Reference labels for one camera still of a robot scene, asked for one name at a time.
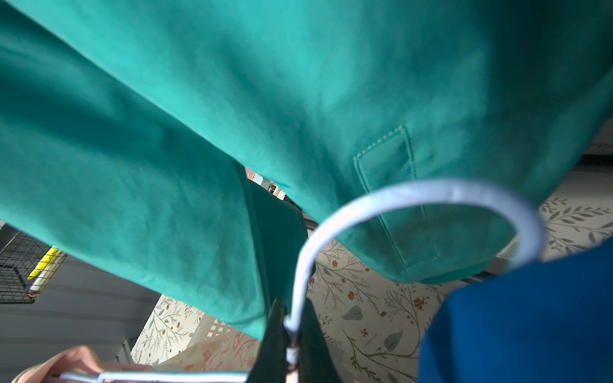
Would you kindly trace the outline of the pink printed jacket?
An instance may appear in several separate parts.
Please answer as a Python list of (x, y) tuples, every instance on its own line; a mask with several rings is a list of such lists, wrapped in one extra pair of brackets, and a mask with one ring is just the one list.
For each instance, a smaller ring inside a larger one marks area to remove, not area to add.
[(160, 365), (127, 364), (103, 362), (87, 346), (78, 346), (55, 355), (47, 362), (32, 366), (20, 373), (14, 382), (41, 382), (51, 373), (84, 373), (99, 375), (105, 371), (136, 372), (204, 372), (204, 371), (249, 371), (255, 364), (260, 340), (237, 330), (192, 342), (180, 352)]

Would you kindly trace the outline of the light blue wire hanger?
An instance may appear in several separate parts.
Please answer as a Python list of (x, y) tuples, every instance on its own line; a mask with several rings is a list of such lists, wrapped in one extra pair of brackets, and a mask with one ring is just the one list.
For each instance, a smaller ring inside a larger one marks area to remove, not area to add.
[[(519, 237), (517, 253), (508, 261), (507, 271), (539, 262), (545, 243), (540, 217), (523, 197), (506, 188), (475, 180), (440, 179), (397, 184), (359, 197), (341, 207), (314, 231), (303, 245), (295, 268), (291, 306), (284, 326), (288, 374), (285, 382), (299, 382), (299, 337), (303, 310), (307, 300), (308, 279), (321, 249), (332, 239), (353, 226), (408, 207), (429, 204), (463, 204), (482, 207), (503, 216)], [(46, 382), (246, 382), (249, 372), (136, 372), (106, 371), (99, 375), (51, 373)]]

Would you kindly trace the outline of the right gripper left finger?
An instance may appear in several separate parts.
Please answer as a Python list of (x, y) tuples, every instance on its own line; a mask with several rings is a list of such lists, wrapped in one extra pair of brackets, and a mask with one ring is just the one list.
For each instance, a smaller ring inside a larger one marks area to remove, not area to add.
[(289, 345), (284, 319), (287, 305), (277, 298), (270, 311), (260, 349), (247, 383), (283, 383), (287, 380), (287, 347)]

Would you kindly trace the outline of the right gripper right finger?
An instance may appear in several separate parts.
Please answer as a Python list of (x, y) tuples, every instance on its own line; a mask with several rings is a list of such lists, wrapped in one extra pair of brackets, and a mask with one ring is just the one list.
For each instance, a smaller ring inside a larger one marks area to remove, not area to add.
[(298, 370), (300, 383), (342, 382), (309, 298), (305, 302), (300, 329)]

